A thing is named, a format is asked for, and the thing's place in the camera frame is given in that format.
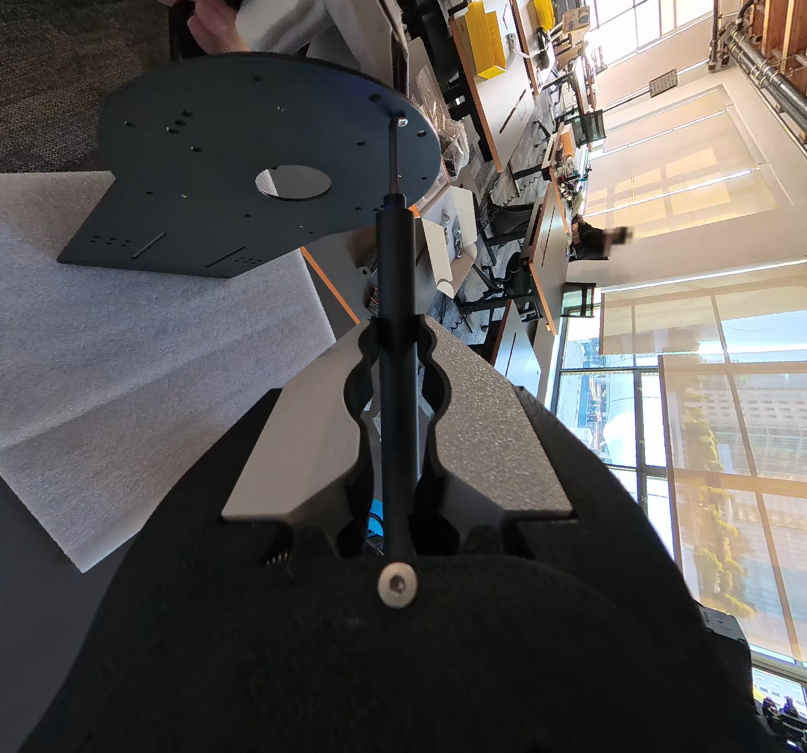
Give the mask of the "black servo motor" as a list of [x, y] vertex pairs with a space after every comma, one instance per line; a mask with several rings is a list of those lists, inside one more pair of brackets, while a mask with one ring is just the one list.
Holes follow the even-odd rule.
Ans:
[[736, 617], [696, 605], [707, 630], [710, 644], [734, 686], [744, 698], [753, 699], [752, 651]]

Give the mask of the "white foam sheet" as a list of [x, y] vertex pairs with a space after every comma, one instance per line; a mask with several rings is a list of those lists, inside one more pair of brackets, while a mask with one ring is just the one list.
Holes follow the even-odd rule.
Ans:
[[335, 341], [299, 251], [231, 280], [59, 264], [111, 182], [2, 174], [2, 479], [82, 572]]

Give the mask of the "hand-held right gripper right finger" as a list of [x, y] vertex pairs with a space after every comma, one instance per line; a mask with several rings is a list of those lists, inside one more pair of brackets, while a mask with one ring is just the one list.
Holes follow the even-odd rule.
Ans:
[[524, 395], [429, 316], [419, 317], [422, 395], [432, 410], [417, 484], [417, 537], [574, 516]]

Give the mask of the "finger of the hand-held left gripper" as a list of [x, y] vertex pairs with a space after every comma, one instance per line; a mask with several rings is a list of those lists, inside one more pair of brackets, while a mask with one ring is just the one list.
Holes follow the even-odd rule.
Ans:
[[409, 45], [396, 0], [322, 0], [358, 71], [409, 93]]

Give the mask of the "grey desk with wood edge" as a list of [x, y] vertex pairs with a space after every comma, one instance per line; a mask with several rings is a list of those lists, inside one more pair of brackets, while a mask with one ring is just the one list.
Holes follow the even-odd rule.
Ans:
[[536, 200], [521, 250], [547, 330], [556, 336], [568, 268], [567, 219], [563, 199], [552, 177], [544, 197]]
[[490, 328], [493, 336], [489, 363], [514, 386], [525, 388], [542, 401], [547, 392], [550, 361], [540, 361], [515, 301], [507, 301], [502, 318]]
[[485, 13], [496, 16], [504, 51], [504, 72], [490, 79], [477, 72], [467, 22], [470, 9], [454, 15], [449, 26], [459, 54], [462, 78], [468, 83], [471, 113], [477, 117], [480, 146], [488, 150], [490, 161], [497, 172], [502, 173], [533, 112], [533, 87], [511, 1], [482, 0], [480, 3]]

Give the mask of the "metal ceiling pipes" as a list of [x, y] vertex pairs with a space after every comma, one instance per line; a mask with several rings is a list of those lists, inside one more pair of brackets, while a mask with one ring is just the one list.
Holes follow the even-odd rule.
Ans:
[[764, 0], [748, 0], [735, 19], [720, 26], [713, 34], [709, 47], [708, 70], [714, 72], [731, 60], [767, 100], [800, 148], [806, 144], [806, 97], [752, 43], [746, 33], [746, 13]]

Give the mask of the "white open box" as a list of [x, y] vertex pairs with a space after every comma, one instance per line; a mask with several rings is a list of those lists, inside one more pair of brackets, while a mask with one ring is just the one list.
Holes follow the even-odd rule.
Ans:
[[437, 290], [450, 299], [478, 256], [477, 209], [472, 190], [448, 185], [420, 213]]

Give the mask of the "black metal base plate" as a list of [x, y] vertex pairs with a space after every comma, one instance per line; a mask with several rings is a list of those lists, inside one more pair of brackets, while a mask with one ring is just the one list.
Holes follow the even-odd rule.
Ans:
[[294, 55], [172, 63], [111, 94], [98, 122], [114, 180], [62, 264], [231, 278], [326, 236], [373, 225], [388, 193], [421, 200], [441, 169], [438, 133], [403, 94]]

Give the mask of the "black mesh office chair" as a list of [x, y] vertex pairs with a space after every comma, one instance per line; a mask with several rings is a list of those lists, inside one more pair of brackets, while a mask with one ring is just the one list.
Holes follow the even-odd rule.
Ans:
[[562, 293], [561, 317], [593, 318], [595, 292], [596, 283], [566, 281]]
[[592, 147], [606, 138], [602, 110], [580, 113], [570, 121], [570, 124], [576, 148], [584, 145]]

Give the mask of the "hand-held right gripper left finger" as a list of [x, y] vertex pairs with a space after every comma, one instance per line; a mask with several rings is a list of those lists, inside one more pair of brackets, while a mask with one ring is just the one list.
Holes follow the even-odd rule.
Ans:
[[229, 496], [229, 522], [271, 520], [364, 542], [374, 497], [367, 424], [378, 358], [365, 320], [283, 388]]

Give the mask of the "black screwdriver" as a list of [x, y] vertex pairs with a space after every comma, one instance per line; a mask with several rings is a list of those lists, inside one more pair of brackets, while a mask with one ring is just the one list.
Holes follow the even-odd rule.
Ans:
[[389, 185], [376, 215], [378, 248], [377, 318], [381, 416], [384, 542], [390, 560], [408, 563], [415, 550], [409, 512], [418, 480], [417, 317], [415, 313], [415, 227], [400, 190], [398, 135], [388, 127]]

